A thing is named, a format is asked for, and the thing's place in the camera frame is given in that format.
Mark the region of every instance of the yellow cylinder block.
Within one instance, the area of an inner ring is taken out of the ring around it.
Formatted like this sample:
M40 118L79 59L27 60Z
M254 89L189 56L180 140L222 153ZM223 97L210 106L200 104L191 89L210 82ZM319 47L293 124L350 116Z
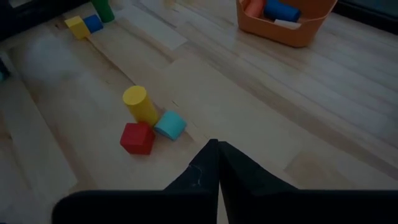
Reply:
M159 120L156 109L144 87L132 86L128 88L123 94L123 102L137 122L144 121L153 126Z

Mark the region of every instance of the wood grain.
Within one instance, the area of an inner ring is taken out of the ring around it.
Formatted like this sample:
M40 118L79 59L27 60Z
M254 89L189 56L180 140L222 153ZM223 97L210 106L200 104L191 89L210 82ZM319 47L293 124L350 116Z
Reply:
M63 21L91 4L0 43L13 73L0 83L0 222L48 223L79 190L162 189L211 138L301 189L398 189L396 36L331 14L292 49L240 31L232 0L110 5L115 21L85 40ZM119 145L131 85L187 121L150 156Z

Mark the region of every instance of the green cylinder block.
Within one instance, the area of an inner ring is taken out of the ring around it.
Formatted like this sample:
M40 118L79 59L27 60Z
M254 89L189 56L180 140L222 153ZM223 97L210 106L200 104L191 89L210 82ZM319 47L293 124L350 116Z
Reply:
M93 3L102 22L111 22L114 20L114 14L108 0L91 0L91 3Z

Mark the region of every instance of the red block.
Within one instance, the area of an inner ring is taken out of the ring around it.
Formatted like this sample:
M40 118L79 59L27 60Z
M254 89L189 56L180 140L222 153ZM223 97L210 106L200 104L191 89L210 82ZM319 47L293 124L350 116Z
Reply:
M127 123L120 145L130 154L149 155L155 140L155 133L147 123Z

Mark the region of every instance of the orange plastic bin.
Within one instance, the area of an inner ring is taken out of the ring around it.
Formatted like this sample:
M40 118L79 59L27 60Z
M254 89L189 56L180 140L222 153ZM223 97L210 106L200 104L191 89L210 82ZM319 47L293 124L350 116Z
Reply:
M246 15L244 9L250 1L236 0L239 28L292 47L307 46L337 2L337 0L279 0L301 10L301 17L298 20L301 26L297 29L289 29L263 17L255 18Z

